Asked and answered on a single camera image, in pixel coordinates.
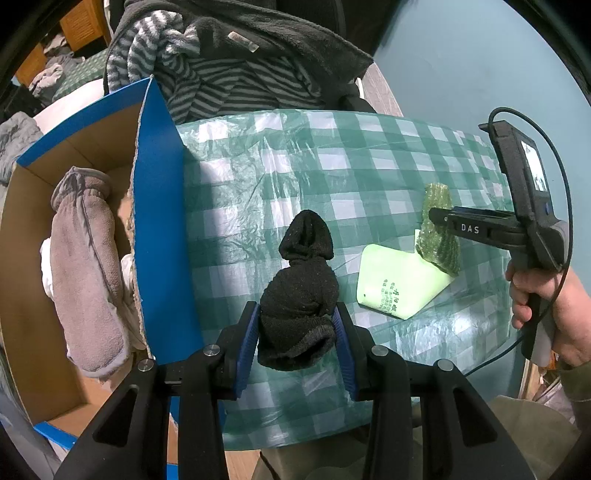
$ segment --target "blue wall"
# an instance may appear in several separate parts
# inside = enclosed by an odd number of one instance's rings
[[[405,116],[487,140],[478,124],[493,108],[509,106],[545,130],[566,166],[574,205],[573,266],[591,292],[591,107],[539,34],[503,0],[408,0],[375,60]],[[550,149],[520,119],[498,118],[534,139],[556,215],[566,220],[560,171]],[[515,396],[523,363],[512,352],[470,380],[487,400]]]

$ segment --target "cardboard box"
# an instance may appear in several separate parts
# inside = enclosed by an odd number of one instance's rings
[[[203,346],[187,259],[183,143],[152,79],[136,82],[74,114],[18,161],[0,226],[0,332],[15,386],[32,424],[71,447],[109,392],[66,358],[53,302],[41,283],[39,249],[51,235],[51,194],[71,166],[110,173],[110,205],[131,209],[131,245],[117,222],[120,257],[132,251],[141,316],[160,364]],[[131,174],[132,203],[122,205]],[[176,462],[169,428],[168,461]]]

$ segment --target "wooden cabinet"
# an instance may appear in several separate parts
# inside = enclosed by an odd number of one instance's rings
[[[73,51],[101,37],[107,45],[111,42],[102,0],[82,0],[60,20],[60,25]]]
[[[28,87],[33,81],[33,78],[35,78],[35,75],[45,68],[46,62],[47,58],[43,54],[43,47],[38,43],[18,68],[16,73],[17,80],[25,87]]]

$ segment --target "person's arm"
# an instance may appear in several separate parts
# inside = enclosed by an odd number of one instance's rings
[[[513,299],[512,324],[520,329],[531,320],[527,306],[530,293],[549,300],[561,274],[543,270],[515,272],[512,264],[506,272]],[[569,270],[564,287],[554,304],[556,336],[553,350],[560,355],[560,376],[564,392],[573,405],[579,429],[591,426],[591,298],[574,271]]]

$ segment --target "black sock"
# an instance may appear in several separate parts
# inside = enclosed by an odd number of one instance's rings
[[[276,370],[315,364],[335,344],[330,320],[339,296],[328,226],[311,210],[300,212],[279,245],[290,266],[279,270],[261,297],[258,361]]]

